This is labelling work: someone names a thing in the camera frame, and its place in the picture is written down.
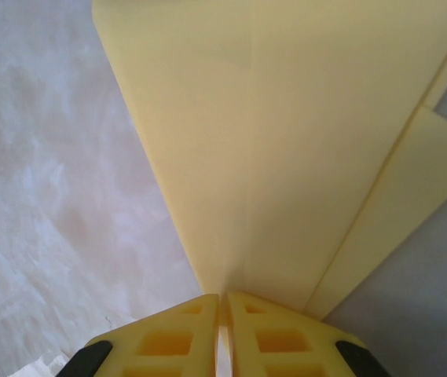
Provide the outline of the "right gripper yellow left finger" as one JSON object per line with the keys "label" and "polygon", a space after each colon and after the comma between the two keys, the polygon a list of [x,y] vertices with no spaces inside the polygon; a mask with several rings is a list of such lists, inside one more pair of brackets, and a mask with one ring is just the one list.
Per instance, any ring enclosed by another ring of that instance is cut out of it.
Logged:
{"label": "right gripper yellow left finger", "polygon": [[219,297],[202,295],[91,339],[58,377],[216,377]]}

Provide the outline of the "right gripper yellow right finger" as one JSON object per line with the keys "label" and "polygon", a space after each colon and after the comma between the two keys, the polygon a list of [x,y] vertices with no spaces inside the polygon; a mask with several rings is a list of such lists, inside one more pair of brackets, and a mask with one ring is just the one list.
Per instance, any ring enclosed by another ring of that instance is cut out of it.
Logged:
{"label": "right gripper yellow right finger", "polygon": [[226,295],[233,377],[387,377],[356,336],[242,292]]}

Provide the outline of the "yellow paper sheet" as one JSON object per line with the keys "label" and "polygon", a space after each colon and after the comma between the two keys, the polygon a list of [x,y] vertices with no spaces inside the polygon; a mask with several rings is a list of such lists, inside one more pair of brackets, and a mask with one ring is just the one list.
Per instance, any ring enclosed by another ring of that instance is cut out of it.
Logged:
{"label": "yellow paper sheet", "polygon": [[93,0],[202,289],[322,318],[447,200],[447,0]]}

